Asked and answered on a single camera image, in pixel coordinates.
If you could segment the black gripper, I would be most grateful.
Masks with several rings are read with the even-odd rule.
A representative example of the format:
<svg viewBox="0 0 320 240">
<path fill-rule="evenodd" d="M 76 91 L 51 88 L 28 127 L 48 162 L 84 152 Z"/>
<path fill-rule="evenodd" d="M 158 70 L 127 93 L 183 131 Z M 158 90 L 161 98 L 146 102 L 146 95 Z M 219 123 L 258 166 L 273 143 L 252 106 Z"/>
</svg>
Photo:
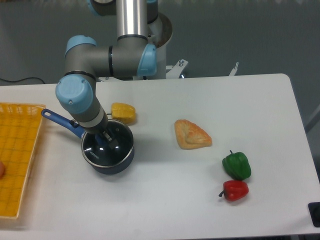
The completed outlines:
<svg viewBox="0 0 320 240">
<path fill-rule="evenodd" d="M 118 141 L 112 138 L 105 130 L 107 128 L 109 119 L 103 117 L 101 119 L 95 118 L 87 122 L 79 122 L 79 125 L 89 134 L 96 134 L 95 141 L 100 147 L 107 146 L 110 149 L 115 149 L 118 147 Z"/>
</svg>

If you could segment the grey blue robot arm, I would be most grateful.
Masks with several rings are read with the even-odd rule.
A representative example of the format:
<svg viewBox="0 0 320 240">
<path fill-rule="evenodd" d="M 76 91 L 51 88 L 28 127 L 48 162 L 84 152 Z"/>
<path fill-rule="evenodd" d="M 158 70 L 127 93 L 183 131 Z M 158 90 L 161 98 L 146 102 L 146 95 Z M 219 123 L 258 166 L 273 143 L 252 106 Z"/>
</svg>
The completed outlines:
<svg viewBox="0 0 320 240">
<path fill-rule="evenodd" d="M 107 47 L 77 35 L 67 42 L 65 74 L 55 94 L 61 106 L 89 134 L 107 143 L 108 117 L 96 97 L 99 77 L 148 77 L 157 72 L 156 46 L 149 43 L 148 24 L 158 16 L 156 0 L 89 0 L 98 16 L 116 15 L 117 43 Z"/>
</svg>

